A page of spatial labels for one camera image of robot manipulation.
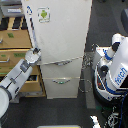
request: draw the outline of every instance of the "black cable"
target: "black cable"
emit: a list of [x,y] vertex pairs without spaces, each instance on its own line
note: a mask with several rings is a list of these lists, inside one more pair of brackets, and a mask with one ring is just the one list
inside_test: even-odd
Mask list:
[[99,3],[104,3],[106,2],[107,0],[97,0]]

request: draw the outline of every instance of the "wooden cabinet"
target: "wooden cabinet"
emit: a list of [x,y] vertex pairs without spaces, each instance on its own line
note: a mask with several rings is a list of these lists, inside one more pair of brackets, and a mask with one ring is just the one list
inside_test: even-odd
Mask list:
[[[23,18],[21,18],[20,27],[17,30],[12,29],[14,20],[15,18],[9,18],[7,30],[0,31],[0,81],[15,67],[20,59],[25,58],[26,52],[32,47],[28,30],[21,30]],[[35,76],[36,79],[28,79],[20,93],[26,96],[45,96],[39,66],[33,67],[31,76]]]

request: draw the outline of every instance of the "robot body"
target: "robot body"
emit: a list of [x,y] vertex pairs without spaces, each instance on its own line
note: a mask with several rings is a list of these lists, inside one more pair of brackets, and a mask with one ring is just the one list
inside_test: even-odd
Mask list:
[[115,34],[111,47],[97,47],[93,60],[94,89],[107,102],[119,99],[128,90],[128,37]]

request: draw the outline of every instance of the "drawer handle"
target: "drawer handle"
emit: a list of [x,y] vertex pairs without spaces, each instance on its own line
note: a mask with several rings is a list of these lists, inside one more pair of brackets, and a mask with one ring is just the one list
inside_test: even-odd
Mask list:
[[66,64],[68,64],[68,63],[71,63],[72,61],[71,60],[69,60],[69,61],[63,61],[63,62],[56,62],[56,63],[54,63],[55,65],[58,65],[58,66],[63,66],[63,65],[66,65]]
[[57,80],[53,80],[53,82],[57,83],[57,84],[65,84],[67,82],[69,82],[70,80],[66,80],[66,81],[57,81]]
[[0,61],[0,63],[8,63],[9,62],[9,58],[6,61]]
[[3,39],[0,39],[0,44],[2,44],[2,42],[3,42]]

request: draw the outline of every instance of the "green sticker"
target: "green sticker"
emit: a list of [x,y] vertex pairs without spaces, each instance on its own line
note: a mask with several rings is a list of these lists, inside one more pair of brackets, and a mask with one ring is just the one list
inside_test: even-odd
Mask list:
[[6,55],[1,55],[1,57],[6,57]]
[[9,67],[9,69],[13,69],[13,67]]
[[14,38],[13,33],[8,33],[8,37],[9,37],[9,38]]
[[0,75],[6,75],[8,74],[7,72],[0,72]]
[[42,10],[41,16],[45,18],[47,16],[47,12],[45,10]]
[[14,53],[14,57],[25,57],[25,53]]

